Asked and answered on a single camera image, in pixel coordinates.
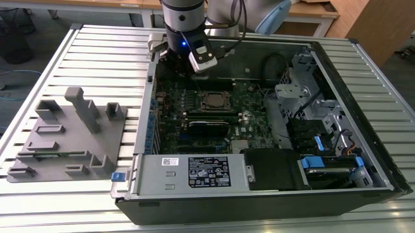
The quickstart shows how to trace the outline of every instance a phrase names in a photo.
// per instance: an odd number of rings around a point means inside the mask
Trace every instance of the power supply label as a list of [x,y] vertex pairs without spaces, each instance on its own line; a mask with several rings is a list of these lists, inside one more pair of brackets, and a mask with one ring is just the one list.
[[188,186],[192,188],[229,187],[230,174],[228,158],[188,158]]

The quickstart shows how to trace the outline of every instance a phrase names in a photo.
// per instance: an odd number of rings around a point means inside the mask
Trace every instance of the barcode sticker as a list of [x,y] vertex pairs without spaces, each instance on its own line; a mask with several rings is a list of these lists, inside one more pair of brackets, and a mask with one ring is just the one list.
[[128,7],[140,7],[137,4],[121,4],[121,6],[128,6]]
[[178,158],[162,158],[161,166],[178,166]]

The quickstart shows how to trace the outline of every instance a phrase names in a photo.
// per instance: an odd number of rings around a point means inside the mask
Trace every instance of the blue cable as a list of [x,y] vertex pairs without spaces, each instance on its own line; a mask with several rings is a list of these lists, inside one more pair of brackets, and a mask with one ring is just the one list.
[[[38,76],[41,75],[41,73],[38,71],[29,70],[29,69],[18,69],[18,70],[8,70],[8,69],[4,69],[4,68],[0,68],[0,69],[6,70],[4,73],[0,74],[0,76],[4,75],[4,74],[13,73],[13,72],[29,72],[29,73],[38,74]],[[10,100],[10,101],[18,101],[18,100],[24,100],[24,99],[10,99],[10,98],[0,97],[0,100]]]
[[25,98],[22,98],[22,99],[9,99],[9,98],[0,97],[0,100],[18,101],[18,100],[25,100]]

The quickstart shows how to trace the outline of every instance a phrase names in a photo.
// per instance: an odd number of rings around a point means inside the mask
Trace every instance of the wooden cabinet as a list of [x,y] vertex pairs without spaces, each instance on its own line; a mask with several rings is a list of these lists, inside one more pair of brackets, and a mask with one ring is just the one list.
[[415,30],[415,0],[330,0],[340,18],[326,37],[357,39],[381,66]]

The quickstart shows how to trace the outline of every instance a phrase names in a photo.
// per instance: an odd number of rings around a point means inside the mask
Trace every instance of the metal slotted surface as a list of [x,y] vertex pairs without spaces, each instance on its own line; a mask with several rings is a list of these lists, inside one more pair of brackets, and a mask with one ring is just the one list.
[[[128,106],[128,118],[117,166],[132,163],[144,77],[146,74],[146,38],[157,29],[85,25],[72,30],[40,79],[38,91],[22,104],[5,134],[0,157],[0,232],[412,232],[415,229],[415,194],[388,203],[372,204],[336,217],[281,219],[197,225],[134,226],[110,199],[109,180],[8,183],[5,175],[13,165],[36,122],[33,108],[40,99],[64,100],[68,86],[81,86],[85,98],[96,105],[118,102]],[[310,37],[272,36],[289,40]],[[356,45],[344,39],[317,39],[357,103],[382,140],[386,150],[415,188],[415,124],[412,111],[388,81],[361,56]]]

